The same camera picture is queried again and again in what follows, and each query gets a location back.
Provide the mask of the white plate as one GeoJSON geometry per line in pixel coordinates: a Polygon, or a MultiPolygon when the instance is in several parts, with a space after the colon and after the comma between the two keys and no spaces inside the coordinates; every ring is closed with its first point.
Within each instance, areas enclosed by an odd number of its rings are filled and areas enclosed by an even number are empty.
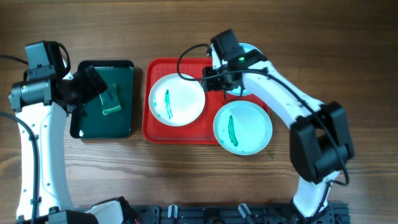
{"type": "Polygon", "coordinates": [[[185,126],[196,120],[205,107],[205,92],[186,74],[172,73],[155,82],[149,92],[152,115],[167,126],[185,126]]]}

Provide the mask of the green sponge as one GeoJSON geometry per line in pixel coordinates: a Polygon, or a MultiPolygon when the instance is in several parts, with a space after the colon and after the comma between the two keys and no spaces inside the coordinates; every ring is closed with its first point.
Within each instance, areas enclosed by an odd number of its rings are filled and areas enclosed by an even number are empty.
{"type": "Polygon", "coordinates": [[[99,95],[104,115],[109,115],[122,110],[118,88],[115,83],[109,84],[108,89],[99,95]]]}

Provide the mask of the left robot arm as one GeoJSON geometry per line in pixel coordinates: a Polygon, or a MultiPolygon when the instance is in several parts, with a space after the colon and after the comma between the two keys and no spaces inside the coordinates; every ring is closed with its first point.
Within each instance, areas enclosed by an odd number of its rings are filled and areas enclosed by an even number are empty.
{"type": "Polygon", "coordinates": [[[108,89],[92,66],[67,78],[70,58],[64,45],[40,41],[26,45],[29,68],[9,94],[21,137],[22,187],[17,223],[139,223],[124,197],[75,210],[67,185],[64,131],[69,113],[108,89]]]}

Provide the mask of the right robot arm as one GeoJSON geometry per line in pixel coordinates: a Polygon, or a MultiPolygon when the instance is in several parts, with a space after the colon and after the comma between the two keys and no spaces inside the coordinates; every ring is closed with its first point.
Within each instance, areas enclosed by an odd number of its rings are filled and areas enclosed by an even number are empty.
{"type": "Polygon", "coordinates": [[[323,103],[283,77],[257,49],[246,50],[227,29],[208,44],[212,66],[203,72],[206,91],[238,86],[262,100],[290,130],[290,161],[300,176],[293,204],[306,222],[327,206],[327,196],[354,156],[346,111],[337,102],[323,103]]]}

